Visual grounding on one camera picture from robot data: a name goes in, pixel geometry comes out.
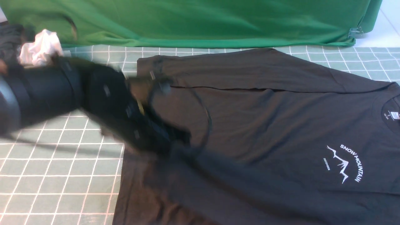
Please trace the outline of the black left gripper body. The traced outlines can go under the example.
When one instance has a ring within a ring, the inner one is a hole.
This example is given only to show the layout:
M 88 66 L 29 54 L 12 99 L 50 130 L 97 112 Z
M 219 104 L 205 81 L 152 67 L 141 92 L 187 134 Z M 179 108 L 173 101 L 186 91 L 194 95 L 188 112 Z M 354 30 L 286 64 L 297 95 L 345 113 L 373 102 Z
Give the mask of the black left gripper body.
M 136 150 L 169 155 L 177 144 L 190 145 L 190 131 L 163 120 L 152 104 L 136 101 L 126 79 L 104 65 L 83 70 L 82 107 L 89 117 Z

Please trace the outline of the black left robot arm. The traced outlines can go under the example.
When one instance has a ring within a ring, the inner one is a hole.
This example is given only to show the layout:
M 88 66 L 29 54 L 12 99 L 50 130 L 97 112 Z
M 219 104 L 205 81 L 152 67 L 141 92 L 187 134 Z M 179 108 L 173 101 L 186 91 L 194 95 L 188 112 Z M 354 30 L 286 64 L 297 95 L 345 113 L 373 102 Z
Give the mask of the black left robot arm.
M 1 137 L 80 109 L 129 147 L 168 155 L 190 144 L 189 131 L 164 121 L 151 106 L 168 77 L 126 78 L 109 66 L 74 57 L 53 65 L 9 65 L 1 74 Z

